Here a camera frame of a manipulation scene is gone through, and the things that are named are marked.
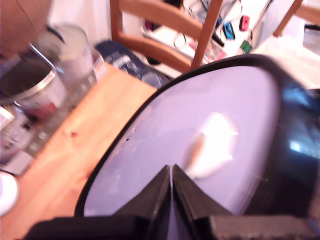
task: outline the green object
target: green object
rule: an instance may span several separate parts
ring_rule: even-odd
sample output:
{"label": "green object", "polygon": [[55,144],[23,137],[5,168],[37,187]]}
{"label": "green object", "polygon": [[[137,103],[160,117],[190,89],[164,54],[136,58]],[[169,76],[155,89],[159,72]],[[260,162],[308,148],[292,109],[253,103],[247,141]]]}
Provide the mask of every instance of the green object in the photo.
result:
{"label": "green object", "polygon": [[251,51],[252,45],[248,41],[244,40],[240,46],[240,49],[244,51],[245,54],[247,54]]}

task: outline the chair backrest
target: chair backrest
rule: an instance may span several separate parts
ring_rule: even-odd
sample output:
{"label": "chair backrest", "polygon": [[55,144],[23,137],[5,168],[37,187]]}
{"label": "chair backrest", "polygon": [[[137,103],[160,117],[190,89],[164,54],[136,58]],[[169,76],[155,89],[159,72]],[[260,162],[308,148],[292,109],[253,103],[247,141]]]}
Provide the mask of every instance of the chair backrest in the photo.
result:
{"label": "chair backrest", "polygon": [[[156,59],[180,71],[186,72],[201,65],[207,45],[212,37],[223,0],[212,0],[204,25],[186,15],[177,7],[155,0],[111,0],[112,40],[129,49]],[[198,41],[195,56],[191,62],[171,47],[155,40],[123,33],[122,12],[165,25]]]}
{"label": "chair backrest", "polygon": [[273,36],[279,37],[293,15],[320,26],[320,9],[302,4],[303,0],[295,0],[284,16]]}

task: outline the wooden table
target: wooden table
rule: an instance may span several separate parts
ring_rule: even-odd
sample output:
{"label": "wooden table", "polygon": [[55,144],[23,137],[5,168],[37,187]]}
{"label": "wooden table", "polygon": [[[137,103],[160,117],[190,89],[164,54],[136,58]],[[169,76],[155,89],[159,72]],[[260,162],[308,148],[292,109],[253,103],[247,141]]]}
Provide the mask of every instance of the wooden table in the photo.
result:
{"label": "wooden table", "polygon": [[156,91],[106,67],[106,75],[68,116],[30,169],[17,177],[19,199],[0,219],[1,240],[21,239],[39,221],[73,216],[94,167],[130,117]]}

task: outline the metal pot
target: metal pot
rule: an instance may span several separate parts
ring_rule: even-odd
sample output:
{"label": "metal pot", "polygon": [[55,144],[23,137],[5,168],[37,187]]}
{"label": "metal pot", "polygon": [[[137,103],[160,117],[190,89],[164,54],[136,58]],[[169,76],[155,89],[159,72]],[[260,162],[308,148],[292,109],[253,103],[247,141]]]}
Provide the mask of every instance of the metal pot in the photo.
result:
{"label": "metal pot", "polygon": [[56,71],[38,56],[21,60],[1,78],[0,104],[16,103],[40,120],[50,117],[66,97]]}

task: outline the blue cloth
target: blue cloth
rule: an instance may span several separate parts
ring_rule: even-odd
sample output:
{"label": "blue cloth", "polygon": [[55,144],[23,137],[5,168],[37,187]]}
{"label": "blue cloth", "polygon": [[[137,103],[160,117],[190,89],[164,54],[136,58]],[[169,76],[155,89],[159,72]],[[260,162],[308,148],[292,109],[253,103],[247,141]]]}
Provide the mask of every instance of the blue cloth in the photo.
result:
{"label": "blue cloth", "polygon": [[95,49],[105,62],[157,89],[169,82],[168,78],[146,66],[132,51],[118,42],[104,41],[97,44]]}

